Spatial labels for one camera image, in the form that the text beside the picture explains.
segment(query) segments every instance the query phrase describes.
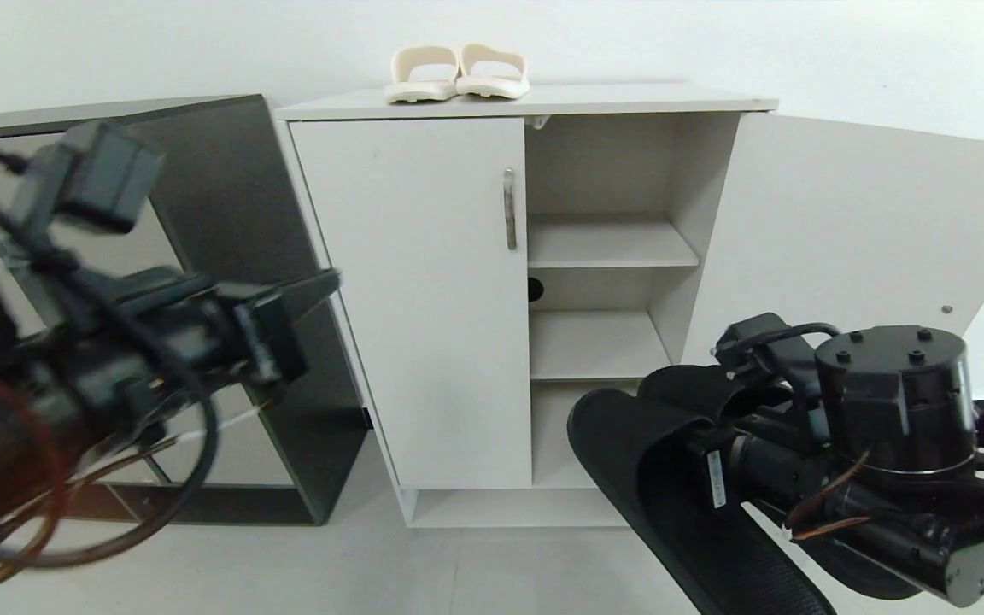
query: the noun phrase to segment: cabinet shelf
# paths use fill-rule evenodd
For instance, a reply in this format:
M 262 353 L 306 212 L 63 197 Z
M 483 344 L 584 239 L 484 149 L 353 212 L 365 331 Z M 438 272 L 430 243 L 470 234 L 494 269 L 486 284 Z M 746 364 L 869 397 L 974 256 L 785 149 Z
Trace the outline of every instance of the cabinet shelf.
M 530 380 L 634 380 L 671 360 L 644 311 L 531 312 Z
M 532 433 L 534 433 L 534 487 L 536 489 L 595 489 L 567 440 L 567 416 L 571 406 L 591 390 L 600 389 L 596 383 L 535 384 L 532 404 Z M 631 385 L 617 389 L 636 393 Z
M 543 215 L 530 223 L 530 268 L 694 267 L 694 250 L 666 220 Z

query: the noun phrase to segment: white cabinet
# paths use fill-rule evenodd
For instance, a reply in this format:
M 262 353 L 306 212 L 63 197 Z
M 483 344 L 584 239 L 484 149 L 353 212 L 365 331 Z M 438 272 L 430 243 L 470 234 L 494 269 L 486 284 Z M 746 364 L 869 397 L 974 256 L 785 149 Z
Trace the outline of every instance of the white cabinet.
M 530 486 L 522 118 L 292 133 L 400 486 Z
M 571 405 L 712 362 L 736 320 L 965 330 L 984 143 L 773 108 L 681 83 L 278 110 L 410 525 L 622 524 Z

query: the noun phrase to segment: slipper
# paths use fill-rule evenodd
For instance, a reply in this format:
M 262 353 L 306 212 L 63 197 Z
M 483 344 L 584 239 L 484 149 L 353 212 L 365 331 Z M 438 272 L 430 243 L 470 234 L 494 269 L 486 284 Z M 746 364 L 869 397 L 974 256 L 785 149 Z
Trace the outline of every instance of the slipper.
M 386 101 L 391 103 L 445 101 L 456 97 L 454 82 L 458 78 L 458 55 L 449 47 L 406 47 L 394 54 L 394 82 L 386 85 Z M 415 79 L 413 70 L 422 66 L 449 67 L 449 78 Z
M 499 62 L 518 70 L 517 75 L 477 75 L 473 68 L 480 62 Z M 526 58 L 507 51 L 493 50 L 487 45 L 471 43 L 461 48 L 461 77 L 457 90 L 460 94 L 478 94 L 481 97 L 517 98 L 530 92 L 526 78 Z

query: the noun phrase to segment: open cabinet door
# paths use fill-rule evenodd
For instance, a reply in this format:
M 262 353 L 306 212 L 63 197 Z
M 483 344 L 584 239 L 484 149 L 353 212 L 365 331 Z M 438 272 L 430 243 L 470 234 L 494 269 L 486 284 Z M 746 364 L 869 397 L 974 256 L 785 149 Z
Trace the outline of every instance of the open cabinet door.
M 983 141 L 747 114 L 682 362 L 762 312 L 962 335 L 983 301 Z

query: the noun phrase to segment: cabinet top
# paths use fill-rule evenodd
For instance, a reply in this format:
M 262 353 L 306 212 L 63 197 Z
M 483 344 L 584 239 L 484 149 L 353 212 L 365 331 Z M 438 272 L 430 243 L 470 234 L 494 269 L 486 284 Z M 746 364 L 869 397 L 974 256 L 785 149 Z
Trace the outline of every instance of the cabinet top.
M 445 102 L 388 104 L 380 87 L 276 110 L 279 120 L 405 120 L 406 118 L 578 115 L 605 113 L 742 112 L 776 109 L 776 98 L 713 90 L 694 83 L 535 85 L 517 101 L 454 97 Z

